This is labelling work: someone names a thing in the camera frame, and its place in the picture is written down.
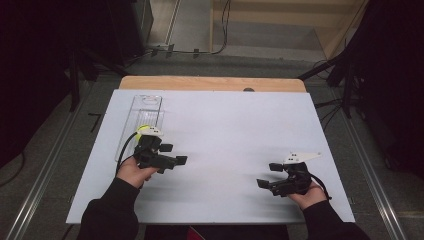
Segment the white board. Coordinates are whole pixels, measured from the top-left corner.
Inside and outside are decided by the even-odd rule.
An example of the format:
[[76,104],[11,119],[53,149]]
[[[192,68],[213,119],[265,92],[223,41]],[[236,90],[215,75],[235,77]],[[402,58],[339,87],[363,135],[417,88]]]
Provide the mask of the white board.
[[163,97],[163,143],[185,166],[155,174],[139,194],[135,212],[146,224],[266,224],[304,222],[298,206],[272,196],[256,179],[283,173],[268,164],[290,151],[320,152],[307,162],[333,197],[343,221],[354,221],[334,160],[308,93],[115,90],[67,223],[80,223],[88,202],[111,183],[115,156],[135,95]]

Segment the hand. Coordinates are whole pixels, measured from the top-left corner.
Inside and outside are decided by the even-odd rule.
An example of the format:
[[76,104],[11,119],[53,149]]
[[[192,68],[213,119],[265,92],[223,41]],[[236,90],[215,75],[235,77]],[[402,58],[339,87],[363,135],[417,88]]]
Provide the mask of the hand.
[[143,186],[144,181],[149,181],[152,174],[158,170],[159,168],[152,167],[140,169],[135,158],[130,157],[121,164],[116,177],[138,189]]
[[314,181],[312,181],[311,185],[309,186],[309,190],[305,195],[295,193],[289,194],[288,197],[295,201],[302,210],[305,210],[315,203],[327,200],[327,197],[325,196],[322,188]]

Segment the transparent box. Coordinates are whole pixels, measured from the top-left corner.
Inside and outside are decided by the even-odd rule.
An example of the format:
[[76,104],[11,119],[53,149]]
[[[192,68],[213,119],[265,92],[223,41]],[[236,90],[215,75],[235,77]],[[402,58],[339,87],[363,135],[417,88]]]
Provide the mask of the transparent box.
[[[119,159],[122,148],[127,139],[142,125],[154,126],[162,129],[164,111],[162,110],[163,99],[161,96],[136,95],[131,105],[130,112],[122,132],[115,159]],[[125,148],[122,159],[131,156],[137,146],[135,137],[130,140]]]

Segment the wooden edge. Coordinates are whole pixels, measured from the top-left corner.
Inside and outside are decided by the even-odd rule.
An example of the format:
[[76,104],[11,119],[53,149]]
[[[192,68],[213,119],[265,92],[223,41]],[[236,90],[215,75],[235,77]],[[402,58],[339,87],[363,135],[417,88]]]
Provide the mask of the wooden edge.
[[306,92],[300,79],[189,76],[126,76],[119,89]]

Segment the black jacket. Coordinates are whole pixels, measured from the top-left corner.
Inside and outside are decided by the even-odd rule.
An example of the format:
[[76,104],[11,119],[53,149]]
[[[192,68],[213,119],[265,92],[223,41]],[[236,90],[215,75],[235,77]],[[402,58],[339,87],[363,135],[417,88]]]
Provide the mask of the black jacket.
[[[78,239],[133,240],[138,233],[134,202],[140,190],[115,178],[100,199],[92,200],[85,210]],[[354,223],[343,222],[328,201],[303,211],[308,235],[314,239],[369,239]]]

